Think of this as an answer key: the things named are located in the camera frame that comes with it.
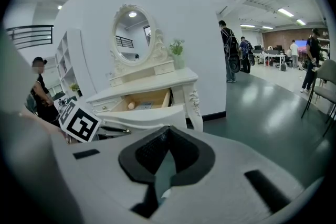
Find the open drawer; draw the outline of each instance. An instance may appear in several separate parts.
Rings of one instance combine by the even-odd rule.
[[[170,89],[125,95],[124,97],[122,97],[122,100],[110,111],[124,112],[133,110],[137,111],[167,108],[169,105],[170,95]],[[130,110],[128,108],[128,105],[131,102],[134,102],[135,105],[133,110]]]
[[[97,113],[96,116],[102,119],[102,126],[129,129],[132,133],[164,125],[185,128],[187,126],[183,105],[160,109],[101,112]]]

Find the bookshelf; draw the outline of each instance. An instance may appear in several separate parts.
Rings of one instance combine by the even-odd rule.
[[[55,60],[61,87],[68,97],[76,96],[85,104],[86,98],[97,93],[86,64],[80,29],[67,29],[57,46]],[[83,98],[70,89],[72,83],[78,84]]]
[[[70,59],[70,53],[68,47],[68,31],[66,31],[57,47],[55,60],[63,92],[69,97],[77,95],[77,93],[73,92],[70,89],[70,85],[72,83],[78,84],[78,82]]]

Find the person with cap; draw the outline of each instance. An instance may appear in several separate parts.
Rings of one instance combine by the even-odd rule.
[[[222,36],[223,40],[223,46],[224,46],[224,53],[225,53],[225,65],[226,65],[226,82],[232,83],[237,82],[236,80],[236,74],[231,71],[230,64],[229,64],[229,56],[230,56],[230,46],[231,42],[236,42],[236,37],[233,31],[226,27],[226,23],[223,20],[220,20],[219,22],[220,26],[220,34]]]
[[[240,46],[239,46],[239,50],[242,52],[241,53],[241,60],[242,60],[242,64],[243,64],[243,70],[245,73],[250,74],[251,71],[251,64],[250,64],[250,60],[248,59],[248,52],[249,52],[249,48],[252,47],[251,43],[245,39],[245,37],[241,37],[240,38]]]
[[[31,94],[33,95],[36,101],[36,109],[38,116],[57,126],[58,123],[58,111],[54,106],[54,102],[51,97],[48,96],[48,89],[45,87],[43,82],[42,73],[44,72],[44,65],[47,63],[47,60],[43,60],[42,57],[36,57],[31,64],[33,72],[38,74],[38,78],[34,83],[34,86],[31,90]]]
[[[314,72],[313,68],[319,65],[320,58],[320,42],[318,41],[318,37],[320,36],[319,30],[314,28],[312,30],[313,34],[307,40],[307,55],[308,59],[308,67],[305,80],[303,81],[302,88],[300,92],[303,92],[305,89],[307,93],[310,91],[310,86],[314,81]]]

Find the railing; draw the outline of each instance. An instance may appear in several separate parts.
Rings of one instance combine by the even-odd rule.
[[[128,39],[128,38],[124,38],[120,36],[115,36],[115,39],[117,40],[117,46],[134,48],[132,39]]]
[[[26,25],[6,29],[17,49],[53,43],[53,25]]]

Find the gray floor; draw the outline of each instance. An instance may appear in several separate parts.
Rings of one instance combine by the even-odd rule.
[[[237,82],[227,84],[226,117],[204,122],[204,132],[252,147],[308,187],[324,175],[334,130],[322,138],[326,115],[313,105],[301,119],[306,104],[285,88],[239,72]],[[158,198],[174,174],[174,160],[168,154],[156,174]]]

